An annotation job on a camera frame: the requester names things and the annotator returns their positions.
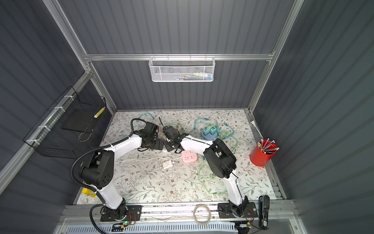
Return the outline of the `pink power strip cube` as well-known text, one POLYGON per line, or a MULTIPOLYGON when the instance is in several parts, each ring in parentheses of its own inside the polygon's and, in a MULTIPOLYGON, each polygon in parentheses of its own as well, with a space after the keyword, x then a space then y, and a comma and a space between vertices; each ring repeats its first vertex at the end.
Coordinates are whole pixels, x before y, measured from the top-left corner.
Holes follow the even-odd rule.
POLYGON ((181 155, 184 164, 192 164, 198 160, 197 153, 193 151, 182 151, 181 155))

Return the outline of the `blue power strip cube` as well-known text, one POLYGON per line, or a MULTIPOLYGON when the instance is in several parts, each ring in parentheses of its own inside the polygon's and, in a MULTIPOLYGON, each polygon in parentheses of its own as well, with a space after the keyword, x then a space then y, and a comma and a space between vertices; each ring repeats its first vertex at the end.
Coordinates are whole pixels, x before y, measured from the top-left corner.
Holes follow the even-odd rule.
POLYGON ((218 136, 218 133, 214 133, 214 134, 211 134, 211 133, 207 133, 206 135, 204 134, 204 132, 201 132, 201 137, 204 139, 204 140, 207 140, 207 141, 214 141, 218 136))

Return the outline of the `teal chargers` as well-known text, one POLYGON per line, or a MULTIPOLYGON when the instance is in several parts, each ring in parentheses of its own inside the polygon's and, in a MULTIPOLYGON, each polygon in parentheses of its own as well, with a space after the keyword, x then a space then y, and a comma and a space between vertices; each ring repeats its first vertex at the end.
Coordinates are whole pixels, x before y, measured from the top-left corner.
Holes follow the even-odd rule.
POLYGON ((207 127, 204 128, 203 130, 203 135, 214 135, 218 132, 219 128, 216 125, 208 125, 207 127))

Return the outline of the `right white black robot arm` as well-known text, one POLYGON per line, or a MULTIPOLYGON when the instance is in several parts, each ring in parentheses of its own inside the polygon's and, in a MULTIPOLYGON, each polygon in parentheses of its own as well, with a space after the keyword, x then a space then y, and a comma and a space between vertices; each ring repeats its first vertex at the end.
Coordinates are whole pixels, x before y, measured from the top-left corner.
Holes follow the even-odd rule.
POLYGON ((227 145, 219 138, 207 141, 189 134, 180 134, 172 126, 163 127, 163 133, 167 138, 166 146, 175 150, 192 151, 206 158, 211 171, 224 182, 230 210, 236 217, 243 217, 249 200, 239 185, 237 159, 227 145))

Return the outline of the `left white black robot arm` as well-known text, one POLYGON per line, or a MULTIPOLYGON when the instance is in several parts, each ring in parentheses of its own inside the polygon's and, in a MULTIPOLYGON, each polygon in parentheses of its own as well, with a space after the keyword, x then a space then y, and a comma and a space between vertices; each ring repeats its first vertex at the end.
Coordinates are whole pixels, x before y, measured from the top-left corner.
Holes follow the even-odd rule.
POLYGON ((113 183, 115 161, 134 149, 150 149, 158 141, 159 126, 156 124, 135 118, 131 120, 130 127, 128 136, 87 151, 76 159, 70 169, 72 181, 94 192, 102 202, 106 214, 118 221, 130 215, 125 199, 113 183))

